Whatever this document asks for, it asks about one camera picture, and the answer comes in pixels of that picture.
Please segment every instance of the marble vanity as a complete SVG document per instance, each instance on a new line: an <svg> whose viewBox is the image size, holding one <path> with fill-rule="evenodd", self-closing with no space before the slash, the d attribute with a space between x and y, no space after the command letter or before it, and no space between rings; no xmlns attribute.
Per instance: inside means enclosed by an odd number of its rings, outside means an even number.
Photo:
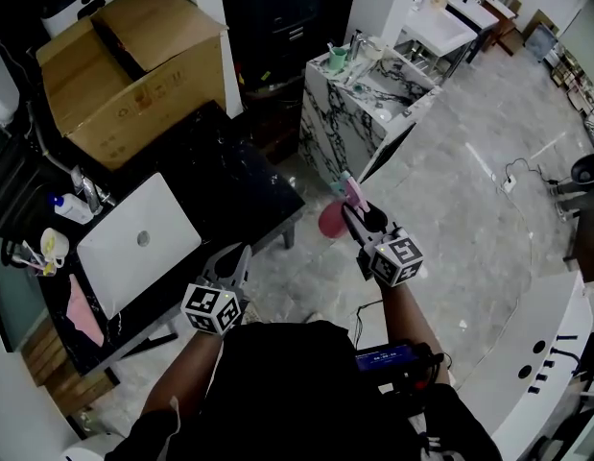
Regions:
<svg viewBox="0 0 594 461"><path fill-rule="evenodd" d="M399 148L441 89L390 48L338 71L328 54L307 62L299 152L328 183L363 182Z"/></svg>

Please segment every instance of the pink towel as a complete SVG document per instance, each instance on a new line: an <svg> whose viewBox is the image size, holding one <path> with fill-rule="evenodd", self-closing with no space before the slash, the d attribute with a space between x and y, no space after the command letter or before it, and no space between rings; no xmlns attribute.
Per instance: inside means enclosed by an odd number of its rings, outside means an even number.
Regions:
<svg viewBox="0 0 594 461"><path fill-rule="evenodd" d="M66 317L73 322L75 328L82 331L99 347L105 343L105 336L101 332L94 313L89 306L85 294L74 275L70 278L70 299L66 308Z"/></svg>

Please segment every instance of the blue screen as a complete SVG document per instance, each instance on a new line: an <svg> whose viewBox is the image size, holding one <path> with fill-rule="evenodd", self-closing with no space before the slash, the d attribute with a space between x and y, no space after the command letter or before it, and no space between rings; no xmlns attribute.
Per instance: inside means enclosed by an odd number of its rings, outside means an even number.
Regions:
<svg viewBox="0 0 594 461"><path fill-rule="evenodd" d="M385 367L407 364L418 357L407 345L397 345L378 352L365 353L356 357L356 363L361 372L378 371Z"/></svg>

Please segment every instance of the faucet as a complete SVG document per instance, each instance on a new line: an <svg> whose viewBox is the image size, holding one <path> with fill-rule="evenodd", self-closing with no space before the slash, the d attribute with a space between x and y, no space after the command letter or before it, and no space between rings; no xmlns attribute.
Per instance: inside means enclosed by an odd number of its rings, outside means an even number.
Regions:
<svg viewBox="0 0 594 461"><path fill-rule="evenodd" d="M83 173L80 166L76 165L73 167L70 172L70 178L75 187L75 194L79 195L83 192L93 215L98 215L102 211L103 206L101 203L115 206L115 200L110 193L96 185L93 180Z"/></svg>
<svg viewBox="0 0 594 461"><path fill-rule="evenodd" d="M373 43L373 41L366 37L362 31L357 29L356 31L354 31L352 39L350 40L350 49L347 52L348 61L354 61L356 57L358 57L358 52L361 49L361 45L369 46L370 48L373 48L375 51L381 51L375 45L375 43Z"/></svg>

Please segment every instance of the cardboard box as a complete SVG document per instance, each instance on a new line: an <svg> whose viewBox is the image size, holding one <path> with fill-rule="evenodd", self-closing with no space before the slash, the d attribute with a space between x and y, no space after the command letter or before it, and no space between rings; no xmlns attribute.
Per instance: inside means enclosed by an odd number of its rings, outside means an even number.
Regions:
<svg viewBox="0 0 594 461"><path fill-rule="evenodd" d="M220 32L188 0L114 0L36 53L62 136L114 170L191 111L226 108Z"/></svg>

